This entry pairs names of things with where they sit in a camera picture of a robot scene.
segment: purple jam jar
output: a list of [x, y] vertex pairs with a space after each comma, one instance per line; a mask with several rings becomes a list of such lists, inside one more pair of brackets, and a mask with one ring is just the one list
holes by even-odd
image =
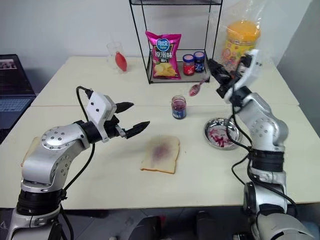
[[187, 102], [183, 96], [174, 96], [171, 100], [172, 116], [175, 119], [184, 119], [187, 115]]

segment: laptop keyboard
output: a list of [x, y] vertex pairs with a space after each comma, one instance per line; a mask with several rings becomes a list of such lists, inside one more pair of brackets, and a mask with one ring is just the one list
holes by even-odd
[[0, 99], [0, 112], [20, 112], [30, 100], [30, 98]]

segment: laptop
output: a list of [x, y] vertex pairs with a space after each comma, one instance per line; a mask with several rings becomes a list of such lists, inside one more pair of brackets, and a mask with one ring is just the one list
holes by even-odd
[[16, 54], [0, 55], [0, 129], [10, 129], [36, 98]]

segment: blue lid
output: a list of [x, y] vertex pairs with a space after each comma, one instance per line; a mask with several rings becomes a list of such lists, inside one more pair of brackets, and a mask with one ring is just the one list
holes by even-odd
[[185, 63], [192, 63], [195, 61], [195, 58], [192, 54], [183, 55], [182, 59]]
[[199, 60], [205, 59], [205, 53], [203, 51], [196, 51], [193, 54], [193, 56], [195, 59], [199, 59]]

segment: chips bag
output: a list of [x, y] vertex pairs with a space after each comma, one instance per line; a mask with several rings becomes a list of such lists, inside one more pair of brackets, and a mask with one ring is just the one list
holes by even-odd
[[181, 34], [155, 35], [152, 32], [145, 31], [145, 35], [152, 45], [153, 77], [180, 80], [176, 52]]

